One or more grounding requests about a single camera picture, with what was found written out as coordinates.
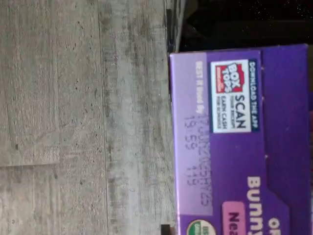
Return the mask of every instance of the pink label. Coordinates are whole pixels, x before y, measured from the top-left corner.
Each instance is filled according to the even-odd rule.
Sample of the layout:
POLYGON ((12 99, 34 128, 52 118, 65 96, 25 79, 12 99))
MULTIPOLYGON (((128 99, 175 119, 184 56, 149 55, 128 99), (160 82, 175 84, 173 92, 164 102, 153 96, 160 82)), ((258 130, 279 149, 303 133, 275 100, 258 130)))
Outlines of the pink label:
POLYGON ((242 202, 223 203, 224 235, 246 235, 245 205, 242 202))

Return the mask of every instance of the gray wood plank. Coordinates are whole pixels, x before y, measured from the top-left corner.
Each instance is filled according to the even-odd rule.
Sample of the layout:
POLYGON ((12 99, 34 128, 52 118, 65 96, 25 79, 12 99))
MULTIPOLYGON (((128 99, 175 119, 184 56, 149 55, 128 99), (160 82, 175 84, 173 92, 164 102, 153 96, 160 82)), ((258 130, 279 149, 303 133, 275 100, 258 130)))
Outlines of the gray wood plank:
MULTIPOLYGON (((4 63, 2 63, 1 60, 1 55, 4 54, 2 39, 3 37, 0 37, 0 71, 4 70, 4 63)), ((9 119, 5 100, 4 78, 0 75, 0 165, 11 165, 11 154, 14 154, 14 152, 15 149, 11 146, 9 119)))
POLYGON ((174 0, 174 52, 179 51, 182 26, 184 22, 184 12, 187 0, 174 0))
POLYGON ((96 0, 57 1, 62 235, 107 235, 96 0))
POLYGON ((54 165, 0 169, 0 234, 59 235, 60 186, 54 165))
POLYGON ((0 2, 0 77, 9 117, 0 165, 58 162, 58 100, 52 0, 0 2))
POLYGON ((99 1, 108 228, 159 235, 175 221, 164 5, 99 1))
POLYGON ((173 9, 174 0, 165 0, 165 9, 173 9))

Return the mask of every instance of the box tops logo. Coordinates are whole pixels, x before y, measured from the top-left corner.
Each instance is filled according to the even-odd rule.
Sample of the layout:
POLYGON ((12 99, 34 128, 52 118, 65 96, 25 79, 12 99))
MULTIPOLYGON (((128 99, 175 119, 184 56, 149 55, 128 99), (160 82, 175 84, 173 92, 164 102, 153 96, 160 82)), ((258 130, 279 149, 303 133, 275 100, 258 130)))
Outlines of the box tops logo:
POLYGON ((216 92, 242 92, 245 83, 245 74, 242 64, 216 65, 216 92))

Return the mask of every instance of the purple box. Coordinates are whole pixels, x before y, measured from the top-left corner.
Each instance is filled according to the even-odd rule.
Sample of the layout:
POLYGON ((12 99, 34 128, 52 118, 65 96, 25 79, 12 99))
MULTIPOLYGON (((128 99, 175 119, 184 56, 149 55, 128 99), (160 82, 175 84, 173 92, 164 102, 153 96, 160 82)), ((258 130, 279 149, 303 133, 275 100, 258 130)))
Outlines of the purple box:
POLYGON ((179 235, 310 235, 307 45, 170 63, 179 235))

